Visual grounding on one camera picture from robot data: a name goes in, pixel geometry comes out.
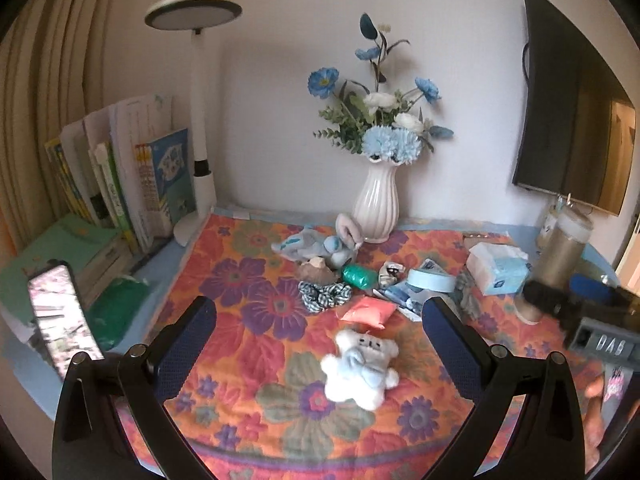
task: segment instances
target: desk lamp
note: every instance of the desk lamp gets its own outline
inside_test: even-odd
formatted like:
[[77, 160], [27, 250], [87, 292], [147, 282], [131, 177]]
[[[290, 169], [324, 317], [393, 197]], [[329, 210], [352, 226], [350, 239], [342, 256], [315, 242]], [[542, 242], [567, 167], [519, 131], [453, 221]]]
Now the desk lamp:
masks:
[[231, 22], [242, 7], [227, 0], [161, 0], [149, 7], [145, 23], [158, 30], [191, 31], [191, 133], [193, 136], [193, 192], [196, 211], [174, 227], [175, 240], [183, 247], [216, 205], [216, 188], [207, 160], [205, 134], [205, 62], [202, 29]]

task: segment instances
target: scrunchie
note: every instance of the scrunchie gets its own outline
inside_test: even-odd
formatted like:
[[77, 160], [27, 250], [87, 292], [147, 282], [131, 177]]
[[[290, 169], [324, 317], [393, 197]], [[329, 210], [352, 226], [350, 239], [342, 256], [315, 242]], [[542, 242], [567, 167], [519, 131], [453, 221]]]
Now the scrunchie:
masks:
[[310, 282], [300, 282], [298, 290], [302, 294], [302, 301], [306, 309], [313, 314], [345, 304], [351, 299], [351, 286], [347, 283], [316, 285]]

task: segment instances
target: green tape roll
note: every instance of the green tape roll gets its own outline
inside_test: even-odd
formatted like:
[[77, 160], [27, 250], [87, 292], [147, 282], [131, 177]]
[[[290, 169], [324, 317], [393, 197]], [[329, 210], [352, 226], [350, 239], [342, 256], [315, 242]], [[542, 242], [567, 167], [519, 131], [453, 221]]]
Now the green tape roll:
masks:
[[373, 288], [378, 284], [378, 274], [375, 270], [356, 264], [350, 264], [342, 268], [342, 279], [349, 285], [356, 286], [361, 290]]

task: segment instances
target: television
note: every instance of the television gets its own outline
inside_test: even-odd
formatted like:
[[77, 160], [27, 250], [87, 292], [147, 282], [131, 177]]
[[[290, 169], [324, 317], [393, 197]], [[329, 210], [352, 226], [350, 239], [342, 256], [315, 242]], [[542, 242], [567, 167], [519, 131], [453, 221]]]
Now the television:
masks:
[[547, 0], [525, 0], [529, 94], [516, 186], [620, 214], [636, 111], [595, 47]]

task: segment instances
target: lamp head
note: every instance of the lamp head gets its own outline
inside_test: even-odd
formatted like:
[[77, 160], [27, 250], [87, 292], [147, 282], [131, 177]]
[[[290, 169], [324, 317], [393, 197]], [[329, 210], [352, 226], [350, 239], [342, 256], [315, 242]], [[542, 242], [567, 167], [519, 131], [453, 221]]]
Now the lamp head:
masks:
[[199, 30], [231, 22], [242, 7], [228, 0], [161, 0], [148, 8], [145, 23], [159, 30]]

